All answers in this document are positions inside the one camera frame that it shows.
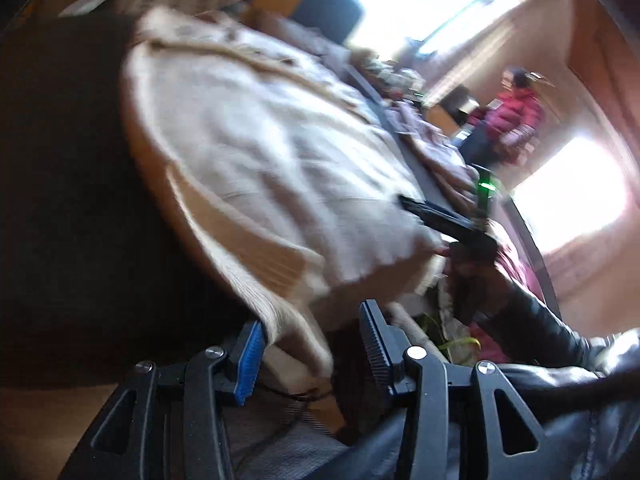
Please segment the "person right hand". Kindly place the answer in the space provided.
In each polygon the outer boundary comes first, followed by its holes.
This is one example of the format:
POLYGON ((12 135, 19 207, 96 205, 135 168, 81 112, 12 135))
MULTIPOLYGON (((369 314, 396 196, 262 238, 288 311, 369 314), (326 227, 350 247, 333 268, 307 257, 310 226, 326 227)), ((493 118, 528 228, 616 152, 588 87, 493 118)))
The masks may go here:
POLYGON ((513 283, 495 263, 471 256, 468 248, 451 244, 446 257, 445 280, 454 317, 469 325, 479 316, 494 316, 509 303, 513 283))

